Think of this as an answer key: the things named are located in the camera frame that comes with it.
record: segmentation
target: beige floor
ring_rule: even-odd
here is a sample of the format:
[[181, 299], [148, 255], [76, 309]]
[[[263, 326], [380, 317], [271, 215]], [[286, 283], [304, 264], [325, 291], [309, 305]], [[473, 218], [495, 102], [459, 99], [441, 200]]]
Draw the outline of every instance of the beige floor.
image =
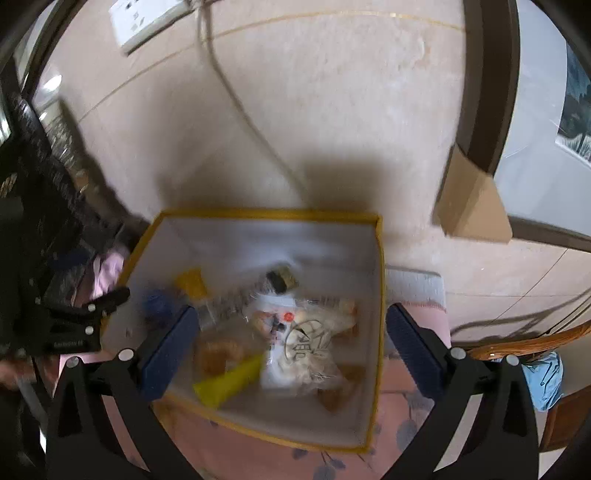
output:
[[218, 70], [194, 15], [123, 56], [111, 3], [87, 1], [44, 79], [63, 75], [88, 151], [132, 211], [379, 212], [388, 263], [443, 275], [456, 341], [544, 331], [591, 286], [591, 255], [432, 225], [463, 90], [461, 0], [221, 0]]

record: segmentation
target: screw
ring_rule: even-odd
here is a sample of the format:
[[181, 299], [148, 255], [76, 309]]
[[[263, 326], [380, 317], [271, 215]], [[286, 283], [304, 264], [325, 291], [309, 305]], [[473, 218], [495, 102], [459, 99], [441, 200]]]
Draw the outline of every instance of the screw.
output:
[[507, 355], [505, 360], [507, 360], [507, 363], [513, 367], [519, 365], [519, 359], [515, 355]]
[[117, 357], [122, 362], [127, 362], [131, 360], [134, 357], [134, 355], [135, 352], [131, 348], [125, 348], [119, 352], [119, 355], [117, 355]]
[[455, 358], [456, 360], [464, 360], [466, 358], [466, 351], [463, 348], [459, 348], [458, 346], [452, 348], [450, 350], [450, 354], [452, 358]]
[[66, 367], [74, 368], [74, 367], [77, 367], [79, 363], [80, 363], [79, 356], [71, 356], [66, 362]]

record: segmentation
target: yellow object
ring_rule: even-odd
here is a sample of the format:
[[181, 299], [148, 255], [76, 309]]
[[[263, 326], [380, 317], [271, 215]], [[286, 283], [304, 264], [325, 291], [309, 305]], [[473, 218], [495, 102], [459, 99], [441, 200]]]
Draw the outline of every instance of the yellow object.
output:
[[218, 408], [228, 398], [244, 390], [248, 384], [258, 378], [261, 373], [262, 360], [262, 355], [255, 355], [238, 365], [234, 370], [194, 384], [193, 389], [203, 405], [209, 408]]
[[198, 268], [181, 273], [174, 279], [174, 286], [183, 290], [191, 300], [201, 300], [207, 297], [205, 283], [201, 278], [201, 270]]

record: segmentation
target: brown cardboard piece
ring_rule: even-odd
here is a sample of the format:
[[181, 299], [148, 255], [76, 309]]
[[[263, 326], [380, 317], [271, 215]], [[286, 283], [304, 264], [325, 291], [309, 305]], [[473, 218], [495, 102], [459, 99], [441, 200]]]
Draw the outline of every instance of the brown cardboard piece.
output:
[[446, 235], [508, 243], [509, 218], [491, 175], [455, 145], [436, 213]]

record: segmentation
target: cardboard box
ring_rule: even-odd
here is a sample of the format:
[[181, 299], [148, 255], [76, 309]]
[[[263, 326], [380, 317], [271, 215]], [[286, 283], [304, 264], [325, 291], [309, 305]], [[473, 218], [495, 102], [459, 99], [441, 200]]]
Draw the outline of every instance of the cardboard box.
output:
[[436, 213], [446, 235], [508, 243], [511, 225], [492, 176], [455, 145]]
[[316, 395], [277, 398], [248, 388], [211, 410], [193, 391], [189, 355], [165, 398], [238, 432], [291, 447], [362, 453], [369, 448], [377, 407], [384, 325], [384, 255], [381, 219], [364, 213], [283, 210], [164, 212], [132, 253], [120, 280], [129, 302], [110, 319], [103, 346], [112, 352], [144, 340], [141, 302], [153, 287], [200, 268], [209, 294], [236, 287], [244, 272], [291, 265], [302, 288], [359, 301], [359, 336], [333, 344], [336, 363], [363, 367], [360, 386], [337, 412]]

